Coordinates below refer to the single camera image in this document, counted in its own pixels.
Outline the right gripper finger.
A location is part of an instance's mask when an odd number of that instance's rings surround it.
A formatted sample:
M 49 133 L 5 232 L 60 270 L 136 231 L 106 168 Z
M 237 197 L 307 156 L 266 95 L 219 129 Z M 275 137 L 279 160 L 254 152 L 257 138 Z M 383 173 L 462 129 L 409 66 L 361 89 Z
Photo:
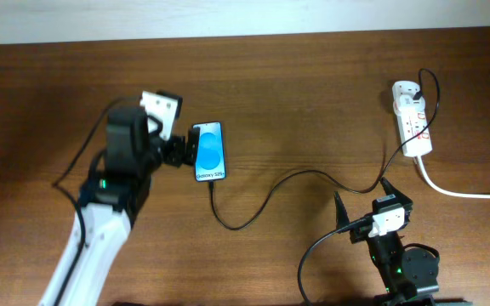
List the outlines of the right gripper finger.
M 413 201 L 409 197 L 401 193 L 401 191 L 399 191 L 396 187 L 394 187 L 387 178 L 382 178 L 380 180 L 380 183 L 386 195 L 388 196 L 393 195 L 395 199 L 398 200 L 398 202 L 402 204 L 404 207 L 412 206 Z
M 335 191 L 333 197 L 336 210 L 336 230 L 341 232 L 350 223 L 350 220 L 339 192 Z

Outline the blue screen Galaxy smartphone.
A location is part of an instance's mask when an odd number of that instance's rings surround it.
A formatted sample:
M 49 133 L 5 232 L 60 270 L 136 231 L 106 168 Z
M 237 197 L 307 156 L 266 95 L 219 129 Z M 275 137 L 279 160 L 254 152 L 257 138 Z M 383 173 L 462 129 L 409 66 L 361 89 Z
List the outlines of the blue screen Galaxy smartphone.
M 205 122 L 193 125 L 199 129 L 195 177 L 197 182 L 226 178 L 225 149 L 222 124 Z

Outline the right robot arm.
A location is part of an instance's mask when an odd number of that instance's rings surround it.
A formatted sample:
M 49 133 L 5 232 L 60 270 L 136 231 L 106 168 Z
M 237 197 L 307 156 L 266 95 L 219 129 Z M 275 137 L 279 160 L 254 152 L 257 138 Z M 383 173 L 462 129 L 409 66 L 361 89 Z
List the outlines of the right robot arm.
M 339 195 L 334 194 L 336 232 L 350 235 L 353 244 L 367 243 L 369 257 L 385 285 L 375 305 L 469 305 L 463 299 L 440 300 L 437 281 L 440 253 L 420 243 L 404 245 L 399 231 L 410 222 L 413 201 L 387 179 L 381 180 L 385 196 L 372 202 L 372 211 L 351 221 Z

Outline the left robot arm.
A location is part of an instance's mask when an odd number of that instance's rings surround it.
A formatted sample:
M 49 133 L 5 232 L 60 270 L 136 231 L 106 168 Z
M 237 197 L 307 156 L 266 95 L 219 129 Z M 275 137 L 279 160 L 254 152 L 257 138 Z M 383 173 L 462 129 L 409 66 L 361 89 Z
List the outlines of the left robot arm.
M 109 110 L 106 147 L 93 157 L 79 196 L 71 201 L 73 227 L 41 305 L 97 304 L 149 196 L 152 174 L 162 164 L 180 167 L 196 161 L 199 128 L 163 139 L 166 126 L 141 106 Z

